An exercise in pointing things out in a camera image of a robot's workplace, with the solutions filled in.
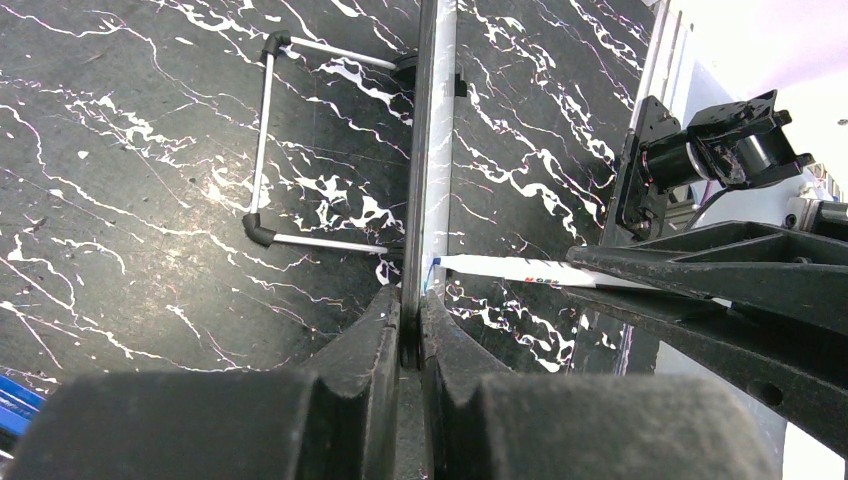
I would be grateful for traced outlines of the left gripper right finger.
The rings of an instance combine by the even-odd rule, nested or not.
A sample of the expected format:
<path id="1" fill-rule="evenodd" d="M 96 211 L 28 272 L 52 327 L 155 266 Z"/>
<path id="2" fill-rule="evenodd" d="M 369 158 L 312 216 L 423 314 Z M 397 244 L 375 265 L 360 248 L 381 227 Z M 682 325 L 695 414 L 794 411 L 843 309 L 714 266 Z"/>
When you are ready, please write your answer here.
<path id="1" fill-rule="evenodd" d="M 756 425 L 719 383 L 685 376 L 521 374 L 421 308 L 434 479 L 774 479 Z"/>

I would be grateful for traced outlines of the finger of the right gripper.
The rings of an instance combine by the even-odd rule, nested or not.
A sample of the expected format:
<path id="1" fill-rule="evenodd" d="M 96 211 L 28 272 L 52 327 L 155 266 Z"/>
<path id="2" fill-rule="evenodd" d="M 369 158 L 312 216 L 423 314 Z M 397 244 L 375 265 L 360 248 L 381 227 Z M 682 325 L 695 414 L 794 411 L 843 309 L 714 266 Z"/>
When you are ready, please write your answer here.
<path id="1" fill-rule="evenodd" d="M 730 221 L 625 247 L 573 247 L 569 263 L 693 298 L 733 303 L 844 335 L 847 244 Z"/>
<path id="2" fill-rule="evenodd" d="M 669 344 L 846 456 L 845 336 L 658 291 L 570 288 L 569 297 Z"/>

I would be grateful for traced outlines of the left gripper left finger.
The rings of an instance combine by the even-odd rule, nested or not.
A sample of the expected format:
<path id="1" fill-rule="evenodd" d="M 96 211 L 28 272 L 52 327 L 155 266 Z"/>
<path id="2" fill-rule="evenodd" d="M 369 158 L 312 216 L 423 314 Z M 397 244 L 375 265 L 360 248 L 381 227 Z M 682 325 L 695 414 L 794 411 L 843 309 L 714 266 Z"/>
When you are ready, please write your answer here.
<path id="1" fill-rule="evenodd" d="M 135 372 L 60 388 L 10 479 L 390 479 L 399 292 L 310 359 L 269 371 Z"/>

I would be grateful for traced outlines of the white whiteboard marker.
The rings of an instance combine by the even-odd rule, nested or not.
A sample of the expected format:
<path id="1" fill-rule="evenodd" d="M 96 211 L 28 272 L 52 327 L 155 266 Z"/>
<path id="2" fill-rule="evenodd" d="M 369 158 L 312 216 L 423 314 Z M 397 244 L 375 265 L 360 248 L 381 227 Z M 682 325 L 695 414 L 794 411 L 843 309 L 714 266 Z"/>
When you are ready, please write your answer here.
<path id="1" fill-rule="evenodd" d="M 656 290 L 656 287 L 552 260 L 460 254 L 436 257 L 433 264 L 464 274 L 550 286 Z"/>

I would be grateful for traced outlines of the small black-framed whiteboard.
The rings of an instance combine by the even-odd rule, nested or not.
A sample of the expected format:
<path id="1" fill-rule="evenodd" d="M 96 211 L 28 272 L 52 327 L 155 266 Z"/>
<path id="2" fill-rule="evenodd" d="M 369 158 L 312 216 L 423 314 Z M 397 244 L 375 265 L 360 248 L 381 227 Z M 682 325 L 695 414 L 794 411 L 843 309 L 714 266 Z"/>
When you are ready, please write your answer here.
<path id="1" fill-rule="evenodd" d="M 287 47 L 298 45 L 362 61 L 391 71 L 394 77 L 413 80 L 411 166 L 407 200 L 407 233 L 402 250 L 403 277 L 399 355 L 405 368 L 415 368 L 423 360 L 423 298 L 433 281 L 429 268 L 443 256 L 436 234 L 447 227 L 449 217 L 450 168 L 455 99 L 463 92 L 461 71 L 456 65 L 457 10 L 454 1 L 424 1 L 421 4 L 419 48 L 407 61 L 386 61 L 358 52 L 321 44 L 278 30 L 268 35 L 261 51 L 264 80 L 261 97 L 258 146 L 254 161 L 253 191 L 247 214 L 242 218 L 245 234 L 253 242 L 321 246 L 345 251 L 385 254 L 387 248 L 350 242 L 318 240 L 285 235 L 265 228 L 260 218 L 260 185 L 265 161 L 273 70 L 277 56 Z"/>

